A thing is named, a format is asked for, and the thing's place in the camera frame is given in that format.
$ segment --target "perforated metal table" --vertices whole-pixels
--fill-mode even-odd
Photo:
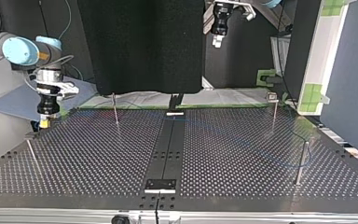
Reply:
[[[25,144],[3,155],[0,208],[358,214],[358,160],[293,112],[279,108],[275,121],[270,107],[118,117],[79,110],[31,142],[36,160]],[[148,179],[175,179],[176,192],[146,194]]]

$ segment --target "black bracket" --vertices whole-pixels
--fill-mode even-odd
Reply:
[[[149,179],[146,181],[145,193],[174,194],[175,192],[175,179]]]
[[[177,106],[179,106],[182,103],[183,97],[184,97],[184,94],[182,94],[182,93],[171,95],[170,107],[167,111],[167,116],[184,115],[184,112],[182,110],[176,108]]]

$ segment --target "green tape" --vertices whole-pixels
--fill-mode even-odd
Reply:
[[[301,112],[316,112],[318,104],[322,99],[321,90],[321,84],[306,84],[299,110]]]
[[[270,104],[244,104],[244,105],[179,105],[179,109],[202,109],[202,108],[260,108]]]
[[[261,77],[275,77],[275,76],[276,76],[275,69],[258,70],[257,81],[255,85],[258,87],[273,87],[274,84],[267,84],[267,82],[261,80]]]
[[[113,109],[111,105],[104,106],[95,106],[95,105],[85,105],[81,106],[80,109]],[[159,109],[168,109],[167,105],[120,105],[117,106],[117,109],[128,109],[128,110],[140,110],[140,109],[150,109],[150,110],[159,110]]]
[[[344,0],[325,0],[324,8],[322,9],[322,16],[339,16],[344,5]]]

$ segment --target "metal rod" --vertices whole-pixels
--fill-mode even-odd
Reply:
[[[308,147],[310,146],[310,142],[304,142],[303,145],[303,150],[301,153],[301,158],[300,158],[300,164],[298,167],[298,172],[297,172],[297,177],[296,177],[296,185],[300,184],[300,180],[301,180],[301,176],[302,176],[302,172],[303,172],[303,168],[304,168],[304,162],[305,162],[305,155],[308,151]]]
[[[27,140],[27,144],[28,144],[28,148],[31,151],[32,157],[34,158],[34,160],[36,160],[36,155],[34,154],[34,149],[32,148],[31,141]]]
[[[277,102],[275,103],[275,109],[274,109],[274,123],[275,123],[275,119],[277,118],[278,103],[279,103],[279,101],[277,101]]]
[[[116,95],[112,94],[113,109],[115,110],[116,124],[118,124],[117,107],[116,107]]]

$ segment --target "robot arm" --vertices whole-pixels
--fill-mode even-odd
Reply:
[[[291,21],[282,12],[280,2],[281,0],[212,0],[204,14],[203,33],[207,35],[211,32],[213,34],[213,45],[217,49],[221,48],[223,38],[228,33],[228,19],[236,8],[242,10],[242,15],[247,21],[255,18],[254,8],[256,8],[279,31],[283,31],[286,26],[291,24]]]
[[[37,68],[36,91],[40,95],[37,112],[40,114],[40,128],[48,128],[50,119],[60,112],[57,98],[76,95],[79,89],[73,84],[63,82],[62,65],[73,56],[62,57],[62,43],[58,39],[38,36],[36,41],[0,32],[0,55],[11,63]]]

